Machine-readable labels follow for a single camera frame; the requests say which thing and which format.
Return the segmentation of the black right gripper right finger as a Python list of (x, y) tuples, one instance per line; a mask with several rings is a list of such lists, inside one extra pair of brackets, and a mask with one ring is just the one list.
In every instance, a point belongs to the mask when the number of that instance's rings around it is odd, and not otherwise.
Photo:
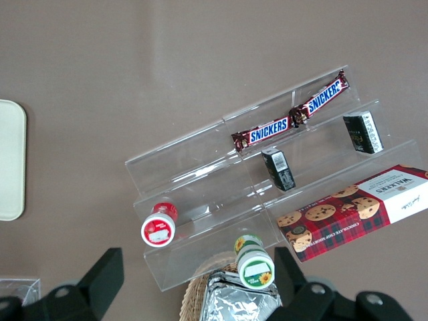
[(411, 320), (393, 297), (382, 292), (359, 292), (354, 301), (322, 282), (309, 282), (290, 250), (274, 251), (275, 283), (282, 306), (268, 320)]

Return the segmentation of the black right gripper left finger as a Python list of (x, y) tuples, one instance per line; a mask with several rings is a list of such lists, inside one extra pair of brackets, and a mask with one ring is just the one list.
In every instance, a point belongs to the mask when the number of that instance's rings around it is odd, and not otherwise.
[(15, 296), (1, 298), (2, 320), (101, 320), (124, 283), (123, 254), (111, 247), (76, 285), (53, 289), (23, 306)]

